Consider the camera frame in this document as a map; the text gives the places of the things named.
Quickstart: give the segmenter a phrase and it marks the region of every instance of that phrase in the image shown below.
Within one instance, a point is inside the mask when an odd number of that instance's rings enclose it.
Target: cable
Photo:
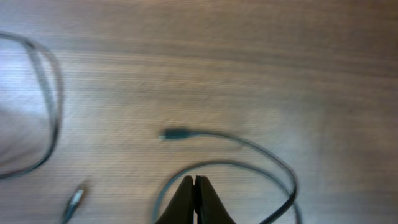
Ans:
[[[281,207],[279,207],[274,213],[272,213],[265,220],[260,222],[260,224],[268,224],[268,223],[274,222],[280,216],[282,216],[292,205],[293,205],[294,212],[295,212],[296,223],[298,223],[298,224],[303,223],[300,207],[295,202],[295,199],[297,197],[298,188],[299,188],[299,183],[298,183],[297,177],[295,175],[295,172],[293,171],[292,168],[289,167],[289,165],[287,165],[284,161],[279,159],[275,154],[271,153],[266,148],[264,148],[258,144],[255,144],[251,141],[248,141],[248,140],[236,137],[236,136],[232,136],[229,134],[225,134],[225,133],[217,133],[217,132],[213,132],[213,131],[191,131],[189,129],[184,129],[184,128],[166,129],[164,131],[164,134],[161,136],[161,138],[166,139],[166,140],[173,140],[173,139],[178,140],[178,139],[186,139],[186,138],[199,136],[199,135],[225,138],[225,139],[228,139],[231,141],[235,141],[235,142],[247,145],[247,146],[251,147],[252,149],[256,150],[257,152],[261,153],[266,158],[275,162],[281,169],[286,171],[286,173],[288,174],[289,179],[291,181],[291,184],[293,185],[292,191],[289,191],[289,189],[283,184],[283,182],[280,179],[278,179],[276,176],[274,176],[273,174],[271,174],[268,171],[263,170],[261,168],[252,166],[250,164],[246,164],[246,163],[239,162],[239,161],[228,161],[228,160],[199,162],[197,164],[190,165],[190,166],[185,167],[182,170],[178,171],[163,186],[162,190],[160,191],[160,193],[157,197],[157,200],[154,205],[154,209],[152,211],[152,223],[155,223],[157,220],[157,217],[159,215],[160,205],[163,201],[164,195],[166,194],[166,192],[168,191],[170,186],[179,177],[181,177],[182,175],[184,175],[185,173],[187,173],[193,169],[197,169],[197,168],[205,167],[205,166],[212,166],[212,165],[229,165],[229,166],[243,168],[243,169],[247,169],[247,170],[262,174],[264,177],[267,177],[268,179],[273,181],[273,183],[275,183],[276,186],[278,186],[288,196],[288,200]]]
[[[58,137],[59,137],[59,132],[60,132],[60,125],[61,125],[61,113],[62,113],[62,101],[60,98],[58,98],[58,103],[56,103],[55,97],[52,94],[51,88],[50,88],[50,84],[48,81],[48,78],[44,72],[43,69],[43,65],[42,65],[42,61],[39,57],[39,52],[42,52],[45,54],[45,56],[47,56],[47,58],[49,60],[53,60],[50,61],[50,63],[54,66],[56,63],[56,59],[55,57],[49,52],[48,49],[46,49],[44,46],[29,40],[26,37],[23,36],[19,36],[17,34],[11,34],[11,33],[6,33],[6,32],[0,32],[0,38],[2,39],[7,39],[7,40],[13,40],[16,41],[18,43],[20,43],[27,51],[27,54],[29,56],[29,60],[33,65],[33,68],[36,72],[36,76],[37,76],[37,80],[40,86],[40,89],[42,90],[42,95],[45,101],[45,105],[46,105],[46,109],[47,109],[47,113],[49,115],[49,124],[50,124],[50,143],[49,146],[45,152],[45,154],[43,155],[43,157],[37,161],[35,164],[25,168],[25,169],[21,169],[21,170],[17,170],[17,171],[13,171],[13,172],[9,172],[6,174],[0,174],[0,180],[4,180],[4,179],[10,179],[13,177],[19,177],[25,174],[28,174],[30,172],[32,172],[33,170],[36,170],[37,168],[39,168],[41,165],[43,165],[45,162],[48,161],[48,159],[51,157],[51,155],[53,154],[56,145],[57,145],[57,141],[58,141]]]

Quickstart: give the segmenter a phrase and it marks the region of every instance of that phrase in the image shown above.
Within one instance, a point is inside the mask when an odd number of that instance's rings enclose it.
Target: cable connector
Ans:
[[[159,137],[163,140],[180,140],[194,135],[195,132],[187,128],[166,128]]]

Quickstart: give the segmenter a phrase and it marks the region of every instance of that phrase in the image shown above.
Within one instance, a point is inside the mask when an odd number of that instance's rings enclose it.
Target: wooden surface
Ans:
[[[161,142],[167,126],[271,149],[298,173],[305,223],[398,222],[396,1],[3,0],[0,30],[52,49],[65,84],[60,144],[39,170],[0,182],[0,223],[57,223],[86,179],[71,224],[149,223],[160,186],[192,162],[275,168],[231,142]],[[4,171],[44,152],[47,117],[22,50],[0,43]],[[238,224],[285,200],[241,170],[192,174]]]

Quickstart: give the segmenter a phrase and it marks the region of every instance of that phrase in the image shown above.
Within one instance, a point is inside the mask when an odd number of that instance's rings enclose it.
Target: black plastic object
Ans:
[[[218,197],[209,179],[191,176],[182,180],[169,205],[156,224],[192,224],[193,211],[198,224],[235,224]]]

